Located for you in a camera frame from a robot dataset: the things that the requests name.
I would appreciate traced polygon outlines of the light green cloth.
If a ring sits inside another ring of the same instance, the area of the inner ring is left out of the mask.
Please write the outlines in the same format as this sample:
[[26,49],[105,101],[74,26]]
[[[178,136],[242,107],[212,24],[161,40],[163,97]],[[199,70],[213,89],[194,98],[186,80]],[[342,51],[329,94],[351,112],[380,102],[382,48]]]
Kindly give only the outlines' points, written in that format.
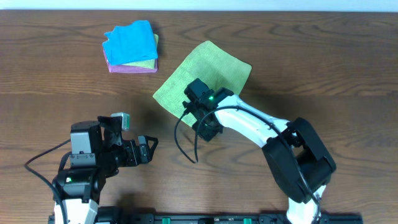
[[214,91],[225,87],[238,95],[251,70],[250,64],[207,40],[193,49],[153,94],[153,98],[161,107],[179,118],[185,110],[183,102],[188,100],[184,90],[189,83],[198,78]]

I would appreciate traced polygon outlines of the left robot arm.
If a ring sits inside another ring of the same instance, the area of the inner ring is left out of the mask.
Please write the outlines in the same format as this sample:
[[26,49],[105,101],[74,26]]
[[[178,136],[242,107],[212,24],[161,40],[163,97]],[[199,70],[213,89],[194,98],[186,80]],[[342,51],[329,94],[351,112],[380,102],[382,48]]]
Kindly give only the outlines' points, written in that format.
[[72,150],[62,157],[52,181],[61,201],[54,206],[52,223],[125,223],[118,207],[100,207],[100,193],[106,180],[121,167],[149,163],[159,140],[139,136],[124,140],[123,118],[100,116],[71,126]]

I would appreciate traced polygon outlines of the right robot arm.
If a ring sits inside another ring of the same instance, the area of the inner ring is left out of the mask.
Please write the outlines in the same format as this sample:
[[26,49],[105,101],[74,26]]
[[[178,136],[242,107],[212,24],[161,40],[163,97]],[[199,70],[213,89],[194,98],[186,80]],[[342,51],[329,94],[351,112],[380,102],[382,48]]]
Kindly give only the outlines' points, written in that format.
[[279,188],[289,198],[291,223],[318,223],[323,191],[336,163],[312,125],[275,118],[245,103],[231,90],[186,88],[184,113],[197,119],[196,138],[210,141],[230,128],[258,145]]

